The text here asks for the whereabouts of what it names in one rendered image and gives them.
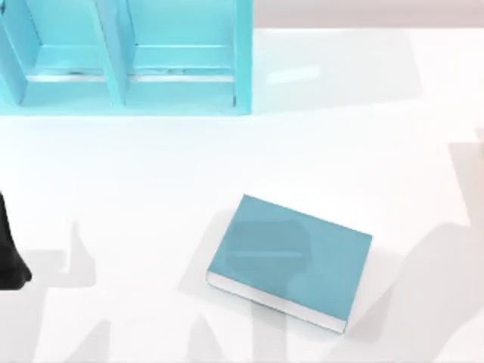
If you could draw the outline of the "teal book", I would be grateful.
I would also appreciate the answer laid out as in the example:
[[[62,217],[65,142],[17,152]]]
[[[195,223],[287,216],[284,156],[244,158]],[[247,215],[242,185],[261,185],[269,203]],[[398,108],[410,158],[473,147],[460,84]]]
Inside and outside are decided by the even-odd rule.
[[[206,282],[343,334],[372,235],[245,194]]]

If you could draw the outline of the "light blue rack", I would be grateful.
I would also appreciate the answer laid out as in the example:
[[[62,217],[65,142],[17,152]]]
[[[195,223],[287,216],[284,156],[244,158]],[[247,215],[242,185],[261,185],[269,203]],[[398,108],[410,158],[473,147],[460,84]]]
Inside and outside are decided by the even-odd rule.
[[[254,0],[0,0],[0,115],[244,115]]]

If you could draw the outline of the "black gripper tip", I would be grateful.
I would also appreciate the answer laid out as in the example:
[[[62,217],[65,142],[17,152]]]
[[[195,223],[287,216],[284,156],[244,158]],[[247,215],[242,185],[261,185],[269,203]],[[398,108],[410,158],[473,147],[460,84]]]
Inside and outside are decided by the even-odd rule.
[[[15,246],[5,199],[0,192],[0,291],[20,290],[32,278],[32,272]]]

